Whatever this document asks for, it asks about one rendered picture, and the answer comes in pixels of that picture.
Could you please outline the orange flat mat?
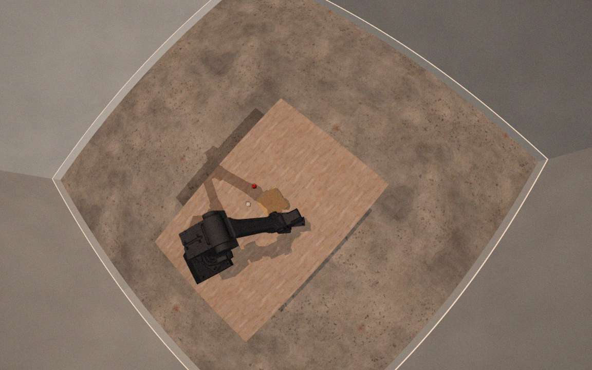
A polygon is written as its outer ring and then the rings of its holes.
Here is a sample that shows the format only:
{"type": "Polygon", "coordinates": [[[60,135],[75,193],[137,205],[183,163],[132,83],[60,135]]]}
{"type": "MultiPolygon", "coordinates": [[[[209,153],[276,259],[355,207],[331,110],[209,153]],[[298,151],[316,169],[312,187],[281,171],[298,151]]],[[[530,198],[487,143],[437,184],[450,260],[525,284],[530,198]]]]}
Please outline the orange flat mat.
{"type": "Polygon", "coordinates": [[[265,213],[266,216],[269,216],[269,214],[274,211],[280,213],[289,206],[289,204],[286,203],[286,200],[283,199],[281,194],[278,192],[276,187],[273,187],[271,190],[266,192],[263,196],[261,196],[259,199],[255,201],[260,206],[261,210],[265,213]]]}

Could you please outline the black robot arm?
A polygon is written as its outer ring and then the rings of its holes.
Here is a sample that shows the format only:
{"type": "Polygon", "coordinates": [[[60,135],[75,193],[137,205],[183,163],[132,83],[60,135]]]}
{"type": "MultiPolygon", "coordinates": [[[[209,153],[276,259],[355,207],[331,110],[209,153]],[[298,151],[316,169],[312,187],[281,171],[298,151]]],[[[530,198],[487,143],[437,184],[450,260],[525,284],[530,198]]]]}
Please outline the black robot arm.
{"type": "Polygon", "coordinates": [[[221,263],[233,258],[231,250],[239,246],[237,237],[280,233],[291,227],[305,226],[305,217],[297,208],[283,215],[274,211],[260,218],[233,219],[227,217],[224,210],[209,211],[202,217],[202,221],[179,233],[179,237],[187,259],[196,258],[212,272],[217,271],[221,263]]]}

